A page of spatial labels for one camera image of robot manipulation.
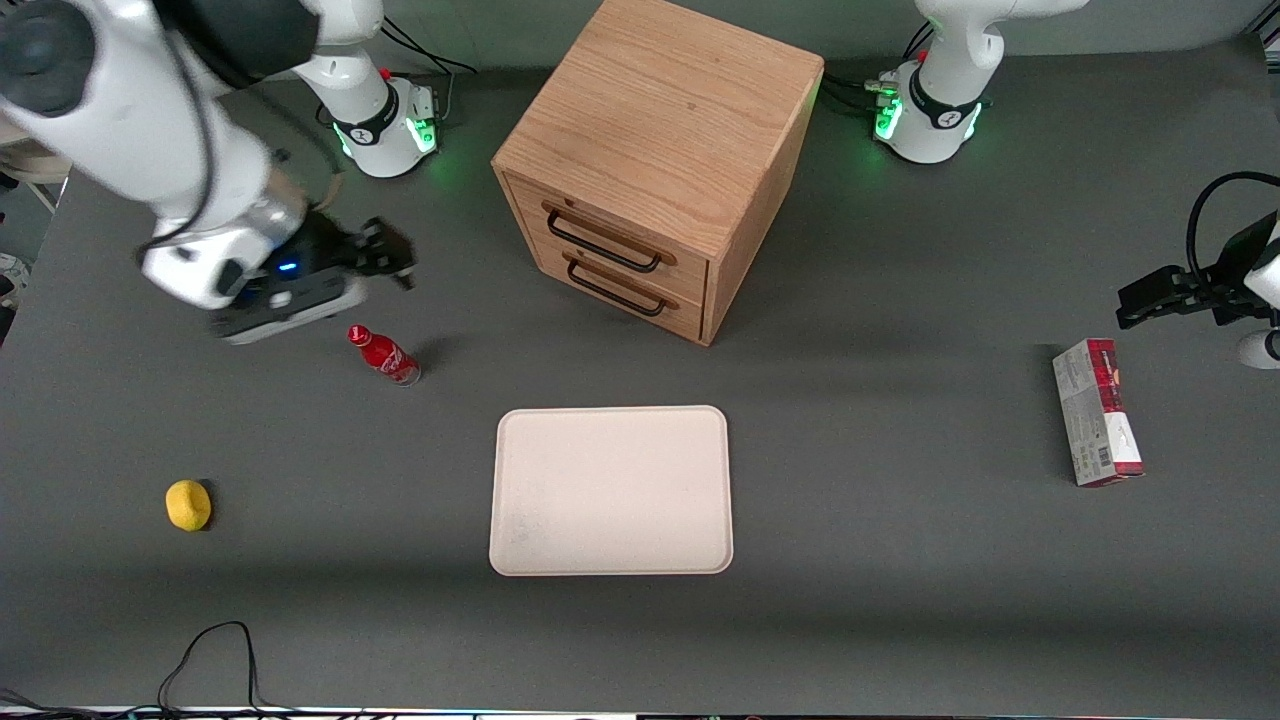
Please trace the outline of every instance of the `coca-cola bottle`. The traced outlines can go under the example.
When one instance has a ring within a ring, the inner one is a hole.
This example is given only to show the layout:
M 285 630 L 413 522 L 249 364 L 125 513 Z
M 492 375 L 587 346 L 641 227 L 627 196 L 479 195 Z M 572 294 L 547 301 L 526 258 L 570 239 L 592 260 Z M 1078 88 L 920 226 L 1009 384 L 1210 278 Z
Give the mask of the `coca-cola bottle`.
M 393 383 L 408 387 L 422 377 L 422 369 L 417 360 L 404 352 L 396 341 L 384 336 L 369 332 L 365 325 L 351 325 L 347 331 L 347 340 L 360 348 L 369 366 L 387 375 Z

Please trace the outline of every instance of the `wooden drawer cabinet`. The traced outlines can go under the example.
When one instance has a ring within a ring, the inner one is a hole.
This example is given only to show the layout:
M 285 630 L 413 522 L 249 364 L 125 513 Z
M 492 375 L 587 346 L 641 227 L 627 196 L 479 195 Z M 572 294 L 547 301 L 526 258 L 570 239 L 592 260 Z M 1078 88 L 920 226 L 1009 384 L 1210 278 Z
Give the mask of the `wooden drawer cabinet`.
M 605 0 L 494 155 L 547 274 L 710 345 L 791 186 L 822 59 Z

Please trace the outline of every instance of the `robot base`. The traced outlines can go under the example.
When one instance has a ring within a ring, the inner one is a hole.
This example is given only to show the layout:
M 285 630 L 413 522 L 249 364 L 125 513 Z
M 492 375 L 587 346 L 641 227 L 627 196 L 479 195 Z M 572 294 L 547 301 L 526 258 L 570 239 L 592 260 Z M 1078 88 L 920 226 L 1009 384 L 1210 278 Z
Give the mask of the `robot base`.
M 896 70 L 881 73 L 882 83 L 906 87 L 906 82 L 920 64 L 915 60 L 904 63 Z M 959 117 L 955 127 L 938 129 L 933 127 L 929 115 L 918 108 L 910 94 L 899 92 L 876 117 L 873 137 L 893 149 L 902 159 L 922 165 L 932 165 L 951 159 L 973 131 L 982 113 L 979 104 L 968 117 Z
M 392 126 L 375 145 L 358 145 L 343 137 L 342 151 L 356 167 L 375 178 L 394 178 L 412 170 L 438 146 L 435 96 L 430 87 L 419 87 L 404 78 L 388 81 L 399 97 L 399 111 Z

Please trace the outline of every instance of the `yellow lemon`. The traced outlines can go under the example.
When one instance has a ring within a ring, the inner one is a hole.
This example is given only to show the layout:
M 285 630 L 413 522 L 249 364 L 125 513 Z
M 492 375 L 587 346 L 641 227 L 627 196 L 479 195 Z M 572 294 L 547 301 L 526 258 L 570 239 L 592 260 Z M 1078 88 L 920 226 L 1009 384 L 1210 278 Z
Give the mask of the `yellow lemon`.
M 178 480 L 169 486 L 164 505 L 169 510 L 169 521 L 188 533 L 204 528 L 214 511 L 209 491 L 196 480 Z

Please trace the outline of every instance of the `green led light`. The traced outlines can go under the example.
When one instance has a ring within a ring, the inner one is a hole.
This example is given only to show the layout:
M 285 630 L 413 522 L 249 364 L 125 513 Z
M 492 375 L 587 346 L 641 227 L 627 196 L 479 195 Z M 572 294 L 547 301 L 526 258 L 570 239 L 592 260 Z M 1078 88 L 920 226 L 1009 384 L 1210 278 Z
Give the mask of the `green led light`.
M 342 131 L 338 129 L 338 123 L 333 124 L 333 132 L 338 136 L 338 142 L 342 143 L 342 154 L 351 158 L 351 147 L 347 147 L 347 138 L 343 137 Z
M 973 129 L 978 126 L 978 115 L 980 114 L 982 114 L 982 102 L 978 102 L 978 106 L 973 109 L 973 119 L 969 120 L 969 129 L 964 131 L 965 140 L 973 137 Z
M 416 118 L 404 118 L 404 127 L 424 154 L 435 150 L 435 123 Z
M 897 120 L 902 117 L 902 101 L 893 99 L 893 101 L 881 110 L 879 118 L 876 119 L 876 135 L 881 140 L 888 140 L 893 137 L 893 131 L 897 129 Z

